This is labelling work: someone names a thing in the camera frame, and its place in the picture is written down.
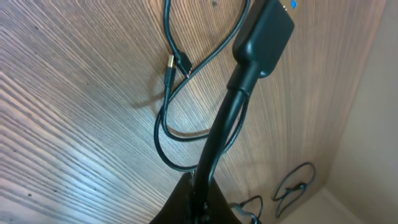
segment cable connector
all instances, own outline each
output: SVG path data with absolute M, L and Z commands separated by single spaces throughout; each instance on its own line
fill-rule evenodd
M 174 63 L 174 56 L 169 56 L 169 61 L 167 62 L 166 73 L 164 75 L 164 86 L 166 88 L 173 87 L 175 79 L 175 63 Z
M 182 72 L 184 76 L 189 78 L 192 70 L 192 62 L 189 60 L 188 56 L 184 52 L 179 52 L 176 56 L 176 64 L 178 69 Z

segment wood grain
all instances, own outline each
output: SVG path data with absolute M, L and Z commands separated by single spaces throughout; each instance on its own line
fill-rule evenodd
M 177 44 L 198 63 L 241 6 L 174 1 Z M 228 201 L 261 194 L 262 221 L 274 223 L 269 199 L 289 170 L 315 163 L 306 198 L 325 183 L 383 7 L 378 0 L 305 1 L 275 72 L 259 80 L 243 130 L 216 170 Z M 162 1 L 4 1 L 2 9 L 0 221 L 148 223 L 181 175 L 162 163 L 152 138 L 169 54 Z M 170 126 L 209 128 L 234 66 L 229 44 L 170 105 Z M 204 143 L 163 133 L 161 141 L 179 164 L 196 163 Z M 292 182 L 309 175 L 303 170 Z

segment metal connector tip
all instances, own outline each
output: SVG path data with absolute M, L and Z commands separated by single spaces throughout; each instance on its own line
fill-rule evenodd
M 170 55 L 170 56 L 169 56 L 169 62 L 167 62 L 167 66 L 168 66 L 169 68 L 175 68 L 175 65 L 174 65 L 174 55 Z

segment white wall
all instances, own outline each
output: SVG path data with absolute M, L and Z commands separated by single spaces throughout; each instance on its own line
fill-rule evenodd
M 327 189 L 364 223 L 398 223 L 398 0 L 388 0 Z
M 281 224 L 362 224 L 326 189 L 294 210 Z

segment blue dot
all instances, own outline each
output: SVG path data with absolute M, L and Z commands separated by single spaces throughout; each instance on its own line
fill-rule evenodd
M 291 5 L 292 5 L 292 8 L 295 9 L 296 6 L 297 6 L 296 1 L 295 1 L 295 0 L 292 0 L 290 3 L 291 3 Z

